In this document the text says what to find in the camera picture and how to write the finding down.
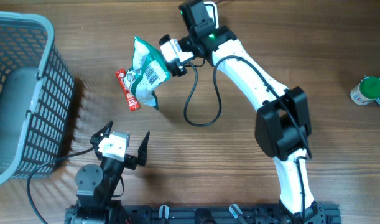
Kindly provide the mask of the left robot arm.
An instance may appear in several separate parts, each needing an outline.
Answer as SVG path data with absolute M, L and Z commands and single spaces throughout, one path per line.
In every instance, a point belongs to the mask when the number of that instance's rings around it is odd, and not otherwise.
M 147 162 L 150 132 L 142 140 L 137 156 L 126 153 L 130 134 L 112 131 L 113 122 L 94 133 L 90 139 L 101 164 L 83 166 L 76 174 L 78 200 L 72 211 L 66 211 L 65 223 L 131 223 L 132 220 L 114 194 L 123 183 L 124 169 L 136 169 Z

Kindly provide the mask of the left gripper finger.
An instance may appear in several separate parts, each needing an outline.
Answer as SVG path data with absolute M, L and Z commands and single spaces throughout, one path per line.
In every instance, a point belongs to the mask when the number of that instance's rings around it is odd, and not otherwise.
M 90 138 L 90 144 L 93 146 L 95 152 L 98 152 L 99 144 L 103 140 L 103 138 L 109 136 L 112 126 L 113 122 L 109 121 L 103 128 L 94 133 L 94 135 L 92 135 L 92 137 Z
M 147 162 L 147 147 L 149 136 L 150 132 L 148 131 L 137 150 L 137 164 L 140 166 L 145 166 Z

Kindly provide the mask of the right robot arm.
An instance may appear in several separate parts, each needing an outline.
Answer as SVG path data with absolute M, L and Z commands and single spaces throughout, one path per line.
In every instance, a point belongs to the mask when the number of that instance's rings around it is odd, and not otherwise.
M 180 40 L 169 35 L 159 40 L 168 71 L 187 73 L 192 60 L 202 58 L 213 71 L 221 71 L 243 92 L 256 111 L 255 138 L 276 166 L 282 209 L 291 223 L 308 223 L 318 214 L 307 178 L 306 161 L 311 134 L 307 96 L 299 88 L 289 89 L 272 78 L 246 52 L 236 34 L 218 26 L 204 1 L 179 5 L 188 35 Z

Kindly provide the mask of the green lid jar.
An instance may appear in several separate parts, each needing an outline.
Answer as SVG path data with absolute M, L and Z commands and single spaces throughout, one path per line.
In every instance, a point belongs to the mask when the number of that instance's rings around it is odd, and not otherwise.
M 364 77 L 358 85 L 350 91 L 350 98 L 357 105 L 367 105 L 380 96 L 380 79 Z

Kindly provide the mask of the green 3M glove package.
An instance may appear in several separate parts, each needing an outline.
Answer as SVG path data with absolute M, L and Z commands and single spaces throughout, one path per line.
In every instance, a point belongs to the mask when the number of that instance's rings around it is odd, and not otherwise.
M 134 36 L 132 67 L 123 78 L 125 86 L 136 100 L 159 109 L 155 89 L 170 78 L 162 54 L 151 44 Z

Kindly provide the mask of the red coffee stick sachet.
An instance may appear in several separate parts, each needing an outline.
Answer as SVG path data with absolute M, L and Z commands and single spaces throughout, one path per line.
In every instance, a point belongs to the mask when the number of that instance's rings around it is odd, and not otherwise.
M 118 79 L 118 82 L 121 86 L 121 89 L 124 93 L 124 96 L 127 101 L 127 105 L 129 107 L 130 111 L 135 111 L 140 108 L 140 104 L 137 101 L 136 97 L 131 94 L 131 92 L 128 90 L 128 88 L 124 84 L 123 78 L 126 76 L 126 71 L 124 69 L 120 69 L 118 71 L 115 71 L 115 76 Z

